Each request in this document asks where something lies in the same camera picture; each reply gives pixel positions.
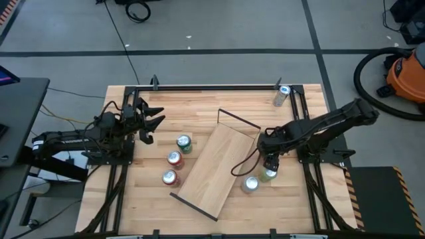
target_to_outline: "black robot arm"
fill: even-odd
[[[355,99],[314,119],[299,119],[282,127],[267,128],[260,134],[257,148],[264,157],[265,168],[277,171],[279,155],[304,145],[311,153],[320,152],[332,139],[348,129],[375,123],[378,115],[366,101]]]
[[[110,104],[114,104],[121,113],[105,112]],[[136,110],[131,105],[119,109],[115,102],[109,102],[100,116],[84,129],[44,132],[33,138],[33,153],[37,159],[46,159],[61,151],[84,151],[89,164],[107,164],[109,159],[125,157],[133,149],[133,135],[137,132],[141,141],[153,143],[149,133],[156,130],[165,116],[149,120],[146,117],[155,116],[163,110],[150,108],[142,98],[137,99]]]

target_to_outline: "hazard stripe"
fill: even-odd
[[[357,203],[357,197],[355,195],[353,181],[351,180],[351,175],[348,170],[345,170],[345,182],[347,184],[348,193],[350,195],[351,206],[353,207],[354,217],[356,219],[357,228],[363,230],[365,224],[363,223],[363,219],[361,218],[359,204]]]
[[[353,201],[357,201],[357,197],[355,195],[350,194],[350,199]]]
[[[398,180],[400,181],[400,186],[402,187],[402,190],[404,192],[404,197],[406,198],[406,201],[409,205],[410,212],[412,213],[412,217],[415,221],[415,225],[418,228],[419,235],[424,236],[425,235],[424,229],[423,229],[423,227],[420,223],[418,213],[416,212],[416,209],[413,206],[413,201],[412,201],[412,198],[410,197],[410,193],[407,189],[407,185],[406,185],[406,182],[404,181],[403,175],[401,174],[401,171],[398,167],[393,167],[393,168],[396,171],[396,174],[398,176]]]

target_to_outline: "concrete floor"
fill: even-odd
[[[20,77],[50,78],[52,88],[88,95],[103,96],[107,85],[135,84],[127,58],[116,54],[123,47],[106,8],[94,2],[25,1],[0,46],[0,56],[16,57],[1,57],[0,65]],[[393,2],[387,0],[387,7]],[[133,51],[130,58],[141,84],[148,84],[153,74],[162,84],[274,83],[282,77],[282,83],[323,84],[329,105],[342,106],[357,96],[353,72],[364,57],[346,50],[408,47],[398,33],[382,26],[381,0],[162,0],[149,2],[152,16],[141,25],[126,17],[124,7],[110,0],[108,6],[124,44]],[[390,15],[388,24],[396,26]],[[187,52],[189,47],[193,54]],[[220,51],[247,48],[250,54]],[[322,56],[321,49],[340,51]],[[382,84],[383,73],[380,60],[367,66],[362,74],[367,89],[372,92]],[[391,103],[411,108],[402,100]],[[49,91],[44,104],[60,116],[90,121],[102,100]],[[69,129],[68,122],[44,115],[33,127],[35,133]],[[394,165],[402,170],[421,218],[423,129],[423,123],[382,113],[373,126],[345,134],[348,147],[357,151],[353,166]],[[25,197],[24,193],[6,238],[27,230],[17,226]],[[74,200],[41,199],[33,218],[43,221]],[[78,207],[24,238],[72,234]]]

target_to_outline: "wooden ramp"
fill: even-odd
[[[236,179],[230,170],[246,158],[253,142],[253,138],[218,123],[181,190],[170,195],[217,221]]]

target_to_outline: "wooden plank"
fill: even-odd
[[[306,84],[304,89],[310,116],[326,113],[321,86]],[[124,86],[109,86],[105,103],[115,100],[120,104],[123,92]],[[243,178],[237,178],[218,222],[170,197],[169,193],[177,194],[180,188],[170,189],[161,180],[161,174],[170,169],[165,157],[170,150],[178,149],[176,137],[187,134],[193,141],[193,151],[183,156],[185,166],[177,172],[185,182],[216,127],[219,108],[262,129],[294,120],[289,99],[282,107],[272,105],[275,94],[272,90],[142,92],[149,106],[165,107],[166,118],[155,131],[152,145],[136,141],[133,164],[127,175],[120,234],[146,235],[154,229],[160,229],[161,234],[267,234],[270,228],[276,228],[278,233],[314,232],[303,169],[295,151],[280,157],[278,177],[262,183],[255,193],[243,193],[240,188]],[[238,131],[252,128],[245,123],[232,127]],[[241,172],[253,166],[256,156],[242,166]],[[251,175],[257,175],[259,168]],[[348,224],[356,226],[343,171],[332,165],[321,168],[329,201]],[[102,205],[108,175],[109,167],[102,166],[86,183],[76,231],[87,226]],[[318,206],[324,226],[323,212]]]
[[[246,158],[253,142],[253,138],[218,123],[178,197],[217,218],[236,179],[230,169]]]

